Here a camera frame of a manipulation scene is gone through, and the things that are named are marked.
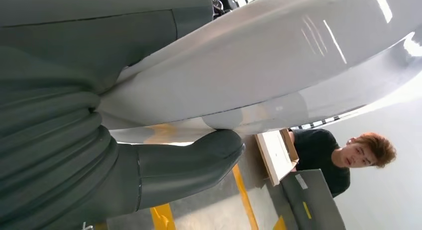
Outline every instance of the cardboard box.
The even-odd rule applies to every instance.
[[[255,138],[271,183],[273,186],[279,185],[299,161],[289,131],[282,129],[266,132],[255,135]]]

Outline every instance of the yellow line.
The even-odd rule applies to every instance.
[[[259,230],[258,223],[256,223],[255,215],[253,214],[252,206],[250,204],[248,193],[246,192],[245,185],[243,184],[242,176],[240,175],[239,166],[236,164],[233,167],[233,175],[236,180],[237,188],[240,192],[240,197],[242,198],[243,206],[245,207],[246,214],[249,218],[249,223],[252,230]]]
[[[273,230],[287,230],[286,224],[284,223],[284,219],[282,216],[278,218],[278,221],[274,225]]]
[[[309,212],[307,204],[305,202],[303,202],[303,203],[304,203],[304,208],[305,208],[306,214],[308,215],[308,218],[312,219],[312,216],[311,216],[311,213]]]
[[[155,230],[176,230],[170,204],[150,208]]]

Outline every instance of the white fiberglass shell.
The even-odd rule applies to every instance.
[[[331,117],[422,70],[420,13],[420,0],[256,0],[122,71],[100,111],[130,143]]]

